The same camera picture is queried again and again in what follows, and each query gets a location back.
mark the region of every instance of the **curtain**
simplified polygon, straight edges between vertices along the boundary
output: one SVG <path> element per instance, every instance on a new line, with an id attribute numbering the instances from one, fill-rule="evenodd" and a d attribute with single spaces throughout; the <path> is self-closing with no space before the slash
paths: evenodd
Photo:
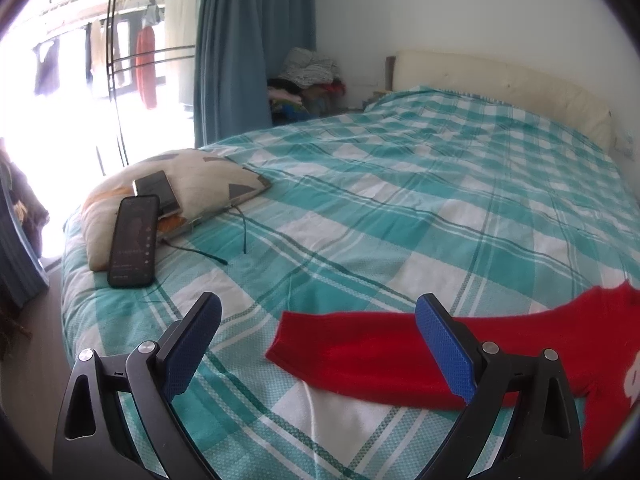
<path id="1" fill-rule="evenodd" d="M 193 45 L 196 43 L 196 0 L 164 1 L 164 46 Z M 188 56 L 193 49 L 168 52 L 168 58 Z M 173 102 L 193 106 L 195 66 L 193 59 L 169 61 L 166 64 L 166 87 Z"/>
<path id="2" fill-rule="evenodd" d="M 194 129 L 200 147 L 271 126 L 266 81 L 315 49 L 314 0 L 200 0 Z"/>

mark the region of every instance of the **pillow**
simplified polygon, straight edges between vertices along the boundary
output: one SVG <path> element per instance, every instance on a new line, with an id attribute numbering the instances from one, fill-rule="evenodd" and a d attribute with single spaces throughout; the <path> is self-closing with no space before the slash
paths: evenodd
<path id="1" fill-rule="evenodd" d="M 566 124 L 609 151 L 613 121 L 607 104 L 557 77 L 465 54 L 403 50 L 393 79 L 395 91 L 427 85 L 497 99 Z"/>
<path id="2" fill-rule="evenodd" d="M 91 270 L 107 269 L 120 201 L 134 194 L 133 181 L 161 170 L 166 173 L 182 212 L 158 222 L 158 239 L 245 202 L 271 185 L 263 176 L 227 158 L 195 149 L 172 150 L 133 164 L 103 180 L 82 206 L 82 236 Z"/>

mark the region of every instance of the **blue curtain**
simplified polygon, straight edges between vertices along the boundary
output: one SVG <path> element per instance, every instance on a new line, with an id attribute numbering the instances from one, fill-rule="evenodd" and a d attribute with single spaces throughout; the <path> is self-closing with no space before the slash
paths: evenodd
<path id="1" fill-rule="evenodd" d="M 271 126 L 266 81 L 292 47 L 316 46 L 314 0 L 200 0 L 196 147 Z"/>

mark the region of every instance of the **pile of clothes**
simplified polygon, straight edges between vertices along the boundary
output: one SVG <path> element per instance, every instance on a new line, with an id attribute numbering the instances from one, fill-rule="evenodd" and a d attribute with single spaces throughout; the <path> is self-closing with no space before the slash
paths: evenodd
<path id="1" fill-rule="evenodd" d="M 297 47 L 267 85 L 274 126 L 331 114 L 346 92 L 333 59 Z"/>

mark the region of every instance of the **screw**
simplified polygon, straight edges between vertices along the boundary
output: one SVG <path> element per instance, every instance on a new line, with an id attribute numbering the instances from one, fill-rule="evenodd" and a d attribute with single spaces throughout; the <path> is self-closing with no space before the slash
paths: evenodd
<path id="1" fill-rule="evenodd" d="M 551 348 L 547 348 L 545 350 L 545 358 L 549 359 L 550 361 L 558 361 L 558 352 Z"/>
<path id="2" fill-rule="evenodd" d="M 493 341 L 485 341 L 482 343 L 482 350 L 487 354 L 497 354 L 500 347 Z"/>
<path id="3" fill-rule="evenodd" d="M 78 359 L 80 359 L 81 361 L 88 361 L 89 359 L 91 359 L 94 356 L 94 351 L 91 350 L 90 348 L 85 348 L 84 350 L 82 350 L 80 352 L 80 354 L 78 355 Z"/>
<path id="4" fill-rule="evenodd" d="M 141 354 L 149 354 L 156 349 L 156 343 L 153 341 L 145 341 L 138 345 L 138 352 Z"/>

